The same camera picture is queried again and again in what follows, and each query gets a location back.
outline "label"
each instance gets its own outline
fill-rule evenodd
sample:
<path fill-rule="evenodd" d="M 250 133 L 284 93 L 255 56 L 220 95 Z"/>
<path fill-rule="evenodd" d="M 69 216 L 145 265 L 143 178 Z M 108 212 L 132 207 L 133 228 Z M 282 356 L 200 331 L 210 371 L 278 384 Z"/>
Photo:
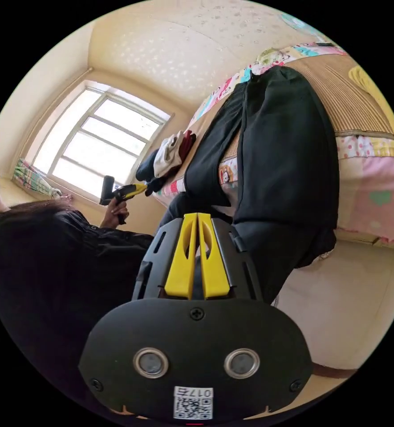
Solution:
<path fill-rule="evenodd" d="M 183 420 L 213 419 L 213 389 L 175 387 L 173 418 Z"/>

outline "yellow bracket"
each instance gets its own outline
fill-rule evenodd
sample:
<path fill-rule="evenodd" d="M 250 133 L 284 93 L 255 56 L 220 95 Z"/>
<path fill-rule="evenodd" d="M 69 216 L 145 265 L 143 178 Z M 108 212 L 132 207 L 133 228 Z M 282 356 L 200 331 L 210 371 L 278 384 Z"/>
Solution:
<path fill-rule="evenodd" d="M 197 238 L 197 214 L 190 213 L 183 218 L 176 251 L 164 290 L 167 295 L 192 298 L 194 284 L 195 249 Z"/>
<path fill-rule="evenodd" d="M 204 298 L 227 296 L 229 293 L 228 277 L 210 214 L 199 213 L 198 223 Z M 206 246 L 208 247 L 209 255 L 206 253 Z"/>
<path fill-rule="evenodd" d="M 207 213 L 190 213 L 184 216 L 164 290 L 169 296 L 192 298 L 197 226 L 201 249 L 201 276 L 204 298 L 227 296 L 229 282 L 223 266 L 215 229 L 213 228 L 211 217 Z"/>

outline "black jacket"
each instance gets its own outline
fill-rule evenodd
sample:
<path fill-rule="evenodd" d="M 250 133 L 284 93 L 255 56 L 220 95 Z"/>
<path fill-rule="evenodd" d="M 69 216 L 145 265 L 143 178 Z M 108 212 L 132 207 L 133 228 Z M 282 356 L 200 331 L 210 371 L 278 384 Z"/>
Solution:
<path fill-rule="evenodd" d="M 42 216 L 21 239 L 8 235 L 0 233 L 0 319 L 9 335 L 66 396 L 125 422 L 96 401 L 77 366 L 97 321 L 131 300 L 152 236 L 100 229 L 79 212 Z"/>
<path fill-rule="evenodd" d="M 233 225 L 272 303 L 294 268 L 335 246 L 339 164 L 329 116 L 303 75 L 276 66 L 238 84 L 185 173 L 189 196 L 229 206 L 219 162 L 236 132 L 238 207 Z"/>

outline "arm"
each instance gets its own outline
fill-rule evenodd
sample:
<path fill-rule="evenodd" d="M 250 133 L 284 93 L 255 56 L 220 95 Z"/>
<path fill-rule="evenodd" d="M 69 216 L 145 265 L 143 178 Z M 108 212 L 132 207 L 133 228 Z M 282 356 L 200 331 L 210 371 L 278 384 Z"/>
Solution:
<path fill-rule="evenodd" d="M 122 201 L 119 205 L 117 205 L 116 199 L 113 198 L 106 207 L 106 213 L 102 222 L 100 223 L 99 228 L 116 229 L 119 226 L 118 215 L 124 215 L 124 218 L 129 216 L 127 203 Z"/>

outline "bed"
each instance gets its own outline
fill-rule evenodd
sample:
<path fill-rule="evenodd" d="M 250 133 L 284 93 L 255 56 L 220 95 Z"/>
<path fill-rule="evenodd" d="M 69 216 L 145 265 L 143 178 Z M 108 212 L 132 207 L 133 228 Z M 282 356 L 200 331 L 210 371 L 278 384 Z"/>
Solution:
<path fill-rule="evenodd" d="M 185 191 L 184 174 L 199 141 L 234 87 L 274 65 L 287 65 L 311 83 L 333 124 L 340 167 L 338 240 L 394 249 L 394 132 L 376 101 L 348 78 L 356 62 L 340 47 L 299 44 L 269 49 L 208 96 L 188 129 L 197 140 L 179 171 L 154 194 L 168 206 Z M 232 216 L 237 203 L 237 147 L 231 141 L 220 165 L 219 182 L 231 207 L 216 207 Z"/>

